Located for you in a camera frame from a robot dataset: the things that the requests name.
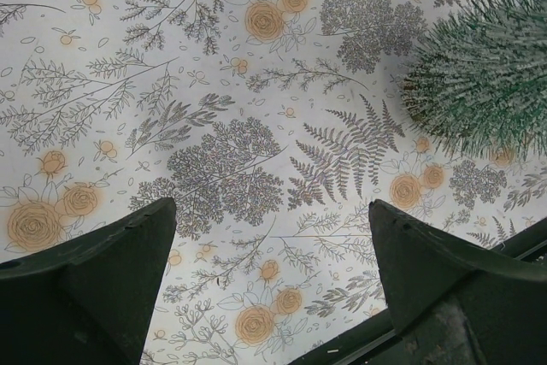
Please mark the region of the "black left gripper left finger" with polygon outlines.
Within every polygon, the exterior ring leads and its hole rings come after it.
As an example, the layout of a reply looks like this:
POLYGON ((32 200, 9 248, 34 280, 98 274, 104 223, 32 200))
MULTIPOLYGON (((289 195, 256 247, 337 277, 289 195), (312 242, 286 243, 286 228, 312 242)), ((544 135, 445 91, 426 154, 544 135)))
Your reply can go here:
POLYGON ((3 364, 138 364, 174 240, 165 197, 1 265, 3 364))

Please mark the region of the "small green christmas tree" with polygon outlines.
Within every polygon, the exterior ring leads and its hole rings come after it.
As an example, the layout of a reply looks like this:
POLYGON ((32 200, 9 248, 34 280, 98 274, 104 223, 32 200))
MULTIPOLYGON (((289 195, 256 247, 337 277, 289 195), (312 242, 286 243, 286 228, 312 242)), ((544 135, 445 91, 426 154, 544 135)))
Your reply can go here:
POLYGON ((399 90, 447 156, 545 156, 546 0, 479 0, 437 20, 399 90))

